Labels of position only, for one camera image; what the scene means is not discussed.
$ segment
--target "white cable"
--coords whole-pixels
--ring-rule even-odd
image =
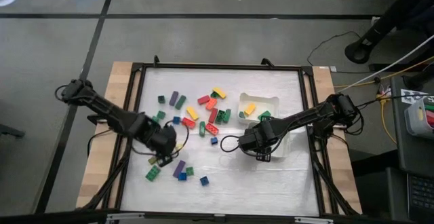
[[[379,73],[381,73],[381,72],[383,72],[383,71],[386,71],[388,68],[394,66],[395,64],[401,62],[402,60],[405,60],[408,56],[412,55],[415,51],[417,51],[417,50],[418,50],[419,48],[421,48],[423,45],[427,44],[427,42],[429,42],[432,38],[434,38],[434,35],[432,35],[430,38],[428,38],[427,40],[425,40],[424,42],[422,42],[419,46],[417,46],[417,47],[416,47],[415,49],[413,49],[411,52],[409,52],[408,54],[406,54],[404,57],[402,57],[402,58],[400,58],[399,60],[396,60],[394,63],[390,64],[388,67],[382,69],[381,71],[377,71],[377,72],[375,72],[374,74],[369,75],[369,76],[367,76],[366,78],[363,78],[363,79],[361,79],[360,81],[358,81],[358,82],[356,82],[356,83],[353,83],[353,84],[347,86],[346,88],[342,89],[342,90],[339,91],[339,92],[343,92],[343,91],[347,90],[348,88],[351,88],[351,87],[353,87],[353,86],[355,86],[355,85],[357,85],[357,84],[359,84],[359,83],[361,83],[361,82],[363,82],[363,81],[365,81],[365,80],[367,80],[367,79],[369,79],[369,78],[371,78],[371,77],[375,77],[377,74],[379,74]]]

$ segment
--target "yellow lego brick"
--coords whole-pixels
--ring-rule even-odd
[[[217,92],[221,98],[226,98],[226,94],[220,88],[212,88],[212,90]]]
[[[199,117],[196,114],[196,111],[194,110],[194,108],[192,108],[192,106],[187,107],[187,112],[189,112],[189,115],[191,116],[192,119],[194,120],[199,119]]]
[[[250,115],[251,113],[253,113],[253,111],[255,110],[256,105],[255,104],[249,104],[249,106],[247,107],[247,109],[245,109],[244,113],[246,115]]]
[[[177,144],[176,146],[175,146],[175,151],[178,151],[178,150],[180,150],[182,148],[182,144]]]

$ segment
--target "red lego brick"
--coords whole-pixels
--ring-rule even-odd
[[[216,109],[216,108],[213,108],[211,110],[211,115],[210,115],[208,122],[214,123],[214,120],[216,119],[216,116],[217,116],[217,112],[218,112],[218,109]]]
[[[210,97],[207,95],[207,96],[203,96],[203,97],[199,98],[199,99],[197,100],[197,102],[198,102],[200,105],[202,105],[202,104],[208,102],[209,100],[210,100]]]
[[[434,117],[427,116],[427,122],[428,124],[434,124]]]
[[[196,126],[196,122],[189,120],[187,118],[182,118],[182,123],[190,129],[193,129]]]
[[[207,110],[211,110],[212,108],[214,108],[214,106],[217,103],[217,99],[215,98],[210,98],[210,100],[208,101],[208,104],[206,105],[206,109]]]
[[[209,133],[213,134],[214,136],[216,136],[216,135],[218,134],[218,128],[215,127],[215,126],[213,126],[211,123],[208,123],[208,124],[205,126],[205,129],[206,129]]]

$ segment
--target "chair leg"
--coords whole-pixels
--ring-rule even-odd
[[[0,124],[0,134],[9,134],[16,137],[23,137],[25,135],[25,133],[20,130],[13,129],[2,124]]]

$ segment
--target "black frame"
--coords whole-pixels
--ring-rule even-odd
[[[304,75],[307,75],[309,80],[309,86],[311,89],[311,96],[313,100],[313,105],[318,104],[318,98],[316,93],[316,87],[315,87],[315,80],[313,77],[313,69],[312,67],[300,67],[300,66],[275,66],[273,65],[269,60],[264,58],[261,62],[261,65],[246,65],[246,64],[182,64],[182,63],[160,63],[158,57],[154,57],[154,63],[133,63],[132,65],[132,71],[130,74],[130,80],[127,87],[127,95],[125,95],[124,105],[123,108],[127,109],[128,105],[130,103],[130,95],[132,93],[132,88],[134,85],[134,78],[137,75],[136,73],[138,71],[140,72],[140,79],[138,84],[138,90],[136,94],[136,99],[134,102],[134,111],[138,112],[138,107],[140,105],[140,98],[142,94],[142,89],[144,85],[144,78],[146,75],[146,69],[147,68],[181,68],[181,69],[236,69],[236,70],[259,70],[259,71],[295,71],[298,73],[299,83],[300,83],[300,93],[302,97],[302,104],[303,109],[308,109],[308,101],[307,101],[307,91],[306,91],[306,84],[304,82]],[[309,149],[311,151],[316,151],[315,149],[312,149],[311,145],[313,140],[315,140],[312,137],[311,131],[307,130],[308,134],[308,140],[309,140]],[[132,138],[127,139],[128,143],[132,143]],[[122,146],[123,137],[119,136],[116,139],[115,142],[115,150],[113,151],[113,157],[111,161],[111,169],[109,174],[112,172],[114,167],[117,164],[117,161],[119,159],[119,150]],[[328,161],[328,152],[326,147],[326,142],[323,141],[321,144],[321,155],[323,157],[323,165],[329,175],[329,177],[332,177],[331,170],[330,170],[330,162]],[[127,152],[127,158],[130,157],[130,151]],[[119,186],[117,190],[116,200],[115,200],[115,209],[120,211],[121,207],[121,200],[123,196],[123,188],[125,186],[125,179],[127,175],[127,169],[126,166],[120,174],[120,181]],[[314,179],[314,185],[315,185],[315,192],[317,195],[317,204],[318,204],[318,210],[319,210],[319,217],[322,217],[324,214],[326,214],[325,206],[324,206],[324,199],[323,199],[323,192],[321,188],[321,180],[318,172],[315,169],[312,169],[313,173],[313,179]],[[104,197],[103,200],[103,208],[108,208],[108,202],[110,198],[111,191],[108,191],[107,194]],[[338,206],[336,203],[336,200],[334,197],[330,194],[330,204],[332,207],[332,214],[338,214]],[[145,216],[147,218],[182,218],[182,219],[193,219],[193,220],[215,220],[218,221],[219,217],[216,217],[214,214],[199,214],[199,213],[173,213],[173,212],[144,212]],[[254,217],[255,219],[259,217],[263,217],[266,219],[270,218],[277,218],[277,219],[285,219],[285,220],[294,220],[294,217],[286,216],[286,217],[276,217],[276,216],[247,216],[242,214],[225,214],[223,219],[226,220],[227,217],[235,218],[235,219],[250,219]]]

